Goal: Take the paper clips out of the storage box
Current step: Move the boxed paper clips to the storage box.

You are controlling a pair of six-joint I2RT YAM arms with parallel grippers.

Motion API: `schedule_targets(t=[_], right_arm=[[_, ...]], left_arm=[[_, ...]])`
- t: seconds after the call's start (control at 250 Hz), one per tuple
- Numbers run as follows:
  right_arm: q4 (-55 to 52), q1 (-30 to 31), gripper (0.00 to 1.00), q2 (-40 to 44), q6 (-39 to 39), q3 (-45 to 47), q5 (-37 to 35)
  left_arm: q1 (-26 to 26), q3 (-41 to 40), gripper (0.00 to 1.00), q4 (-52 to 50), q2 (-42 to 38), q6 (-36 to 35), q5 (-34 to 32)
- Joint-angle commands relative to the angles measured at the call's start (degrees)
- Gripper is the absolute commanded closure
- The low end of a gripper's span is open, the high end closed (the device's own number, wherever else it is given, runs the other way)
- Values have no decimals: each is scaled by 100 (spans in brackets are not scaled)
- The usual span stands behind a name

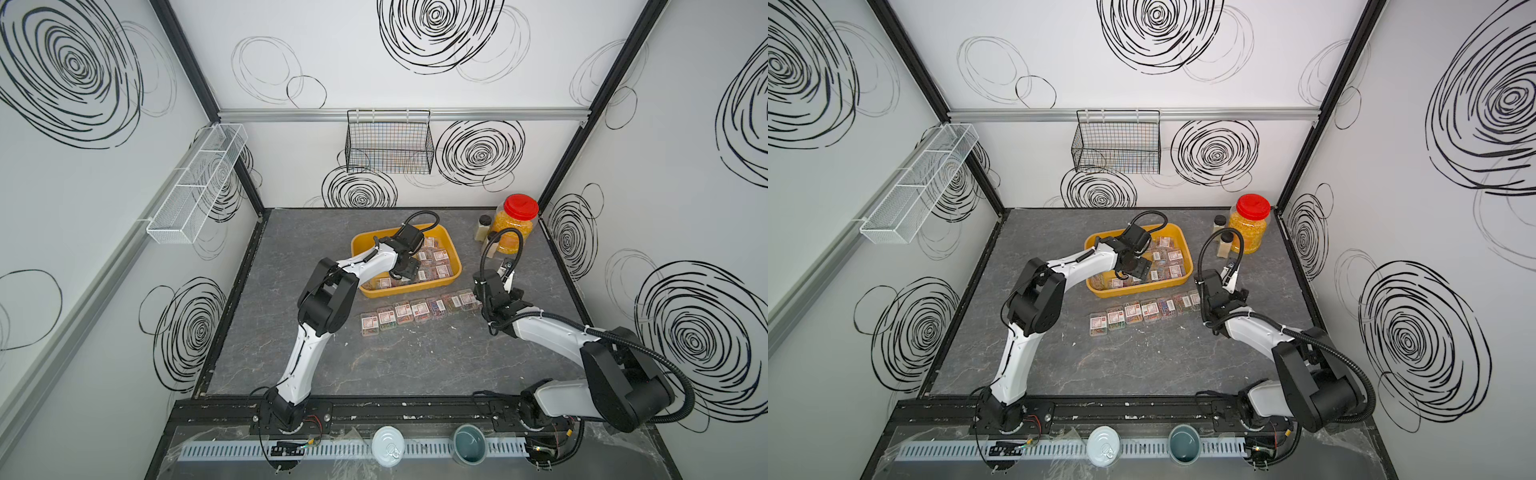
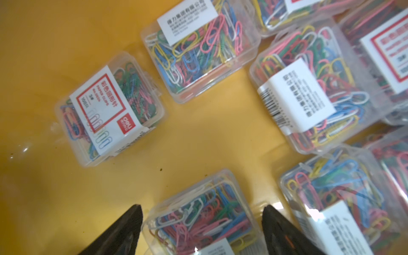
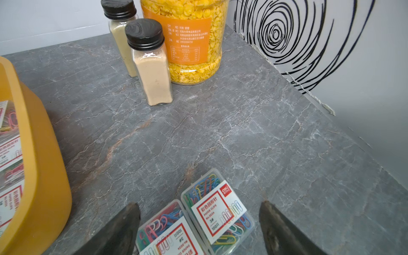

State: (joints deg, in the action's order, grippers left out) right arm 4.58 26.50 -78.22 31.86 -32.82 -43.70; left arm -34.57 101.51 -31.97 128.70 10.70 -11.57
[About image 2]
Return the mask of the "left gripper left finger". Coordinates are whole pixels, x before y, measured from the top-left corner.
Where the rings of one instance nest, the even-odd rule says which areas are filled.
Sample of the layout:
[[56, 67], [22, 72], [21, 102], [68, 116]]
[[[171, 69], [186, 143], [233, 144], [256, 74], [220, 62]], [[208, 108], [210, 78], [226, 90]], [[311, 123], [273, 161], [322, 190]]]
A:
[[134, 255], [140, 237], [143, 212], [140, 205], [131, 206], [81, 255]]

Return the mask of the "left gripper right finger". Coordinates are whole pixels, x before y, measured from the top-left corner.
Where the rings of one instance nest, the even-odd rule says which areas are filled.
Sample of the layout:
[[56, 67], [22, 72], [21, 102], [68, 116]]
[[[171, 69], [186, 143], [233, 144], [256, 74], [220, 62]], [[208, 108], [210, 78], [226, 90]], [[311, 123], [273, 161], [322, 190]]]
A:
[[272, 205], [262, 212], [262, 230], [270, 255], [324, 255]]

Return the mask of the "yellow plastic storage tray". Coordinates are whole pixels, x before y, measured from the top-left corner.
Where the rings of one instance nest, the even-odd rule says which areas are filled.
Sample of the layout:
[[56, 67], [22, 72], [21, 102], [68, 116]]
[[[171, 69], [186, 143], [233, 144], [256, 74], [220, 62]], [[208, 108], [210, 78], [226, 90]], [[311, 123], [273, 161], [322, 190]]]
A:
[[[76, 255], [132, 205], [155, 205], [220, 170], [250, 205], [295, 222], [280, 176], [308, 159], [268, 115], [249, 65], [185, 104], [169, 95], [141, 31], [177, 1], [1, 2], [1, 254]], [[127, 51], [165, 116], [126, 151], [82, 167], [56, 104]]]

